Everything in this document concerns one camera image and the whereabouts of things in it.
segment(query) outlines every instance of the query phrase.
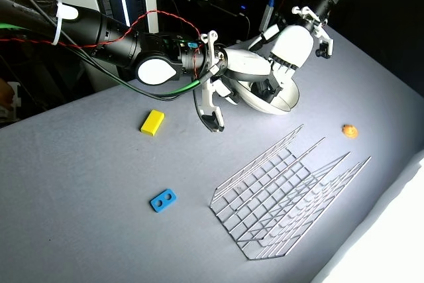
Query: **gray table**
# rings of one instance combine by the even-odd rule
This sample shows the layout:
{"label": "gray table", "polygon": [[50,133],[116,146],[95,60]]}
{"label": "gray table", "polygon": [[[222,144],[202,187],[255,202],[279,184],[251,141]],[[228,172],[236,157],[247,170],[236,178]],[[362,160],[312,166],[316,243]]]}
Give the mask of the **gray table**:
{"label": "gray table", "polygon": [[[0,282],[310,281],[424,142],[424,99],[330,33],[333,58],[297,71],[300,101],[283,117],[223,101],[225,131],[211,134],[191,95],[165,103],[114,87],[1,129]],[[166,114],[154,138],[138,130],[151,109]],[[209,201],[300,124],[294,148],[327,137],[311,165],[349,150],[345,168],[373,159],[291,254],[247,261]],[[166,188],[178,200],[155,213],[148,202]]]}

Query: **metal dish rack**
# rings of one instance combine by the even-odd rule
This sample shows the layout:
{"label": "metal dish rack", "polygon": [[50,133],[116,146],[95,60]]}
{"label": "metal dish rack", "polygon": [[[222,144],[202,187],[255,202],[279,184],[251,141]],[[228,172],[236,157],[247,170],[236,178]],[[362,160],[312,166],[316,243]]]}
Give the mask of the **metal dish rack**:
{"label": "metal dish rack", "polygon": [[347,153],[310,172],[302,163],[319,140],[296,157],[289,144],[303,125],[215,190],[211,209],[249,260],[287,255],[369,162],[330,174]]}

